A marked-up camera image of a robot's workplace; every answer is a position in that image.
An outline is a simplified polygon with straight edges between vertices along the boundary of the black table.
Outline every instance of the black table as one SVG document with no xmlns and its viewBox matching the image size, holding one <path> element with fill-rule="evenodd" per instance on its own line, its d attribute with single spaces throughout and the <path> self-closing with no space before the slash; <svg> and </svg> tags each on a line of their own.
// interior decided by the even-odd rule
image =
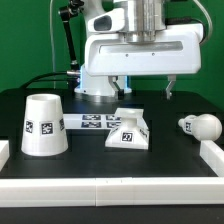
<svg viewBox="0 0 224 224">
<path fill-rule="evenodd" d="M 67 130 L 69 149 L 57 156 L 32 157 L 21 152 L 26 96 L 61 96 L 63 112 L 113 114 L 118 107 L 143 108 L 150 129 L 148 151 L 105 148 L 107 130 Z M 134 92 L 116 103 L 77 99 L 69 90 L 11 89 L 0 94 L 0 139 L 9 139 L 10 159 L 0 178 L 207 177 L 215 173 L 199 157 L 200 143 L 177 122 L 187 115 L 223 112 L 195 93 L 174 92 L 167 101 L 159 91 Z M 223 136 L 217 144 L 223 144 Z M 1 223 L 222 223 L 222 205 L 122 206 L 72 208 L 2 208 Z"/>
</svg>

